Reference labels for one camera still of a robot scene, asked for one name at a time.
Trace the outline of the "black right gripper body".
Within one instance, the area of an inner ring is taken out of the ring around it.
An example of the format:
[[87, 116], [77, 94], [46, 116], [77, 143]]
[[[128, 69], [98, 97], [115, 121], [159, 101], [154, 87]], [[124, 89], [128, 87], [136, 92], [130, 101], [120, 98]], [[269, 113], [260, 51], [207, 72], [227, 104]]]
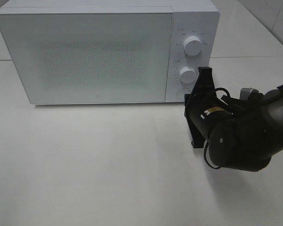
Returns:
[[214, 149], [233, 149], [232, 113], [216, 95], [191, 93], [185, 96], [184, 113], [192, 136], [192, 147], [203, 148], [207, 141]]

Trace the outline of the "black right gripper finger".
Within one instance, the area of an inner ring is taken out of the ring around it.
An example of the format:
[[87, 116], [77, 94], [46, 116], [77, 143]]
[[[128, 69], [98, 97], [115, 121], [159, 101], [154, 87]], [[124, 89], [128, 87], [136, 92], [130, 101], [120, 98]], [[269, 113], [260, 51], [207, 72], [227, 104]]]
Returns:
[[192, 90], [192, 93], [209, 93], [215, 89], [212, 76], [212, 68], [198, 67], [198, 78]]

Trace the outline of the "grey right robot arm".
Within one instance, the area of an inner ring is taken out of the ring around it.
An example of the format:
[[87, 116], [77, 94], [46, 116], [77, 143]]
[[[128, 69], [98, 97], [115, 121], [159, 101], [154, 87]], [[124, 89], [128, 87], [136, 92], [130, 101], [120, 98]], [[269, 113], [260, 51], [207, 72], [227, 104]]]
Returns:
[[206, 164], [216, 170], [265, 168], [283, 150], [283, 85], [265, 94], [242, 88], [233, 98], [215, 87], [210, 67], [198, 71], [192, 92], [184, 96], [192, 146], [202, 148]]

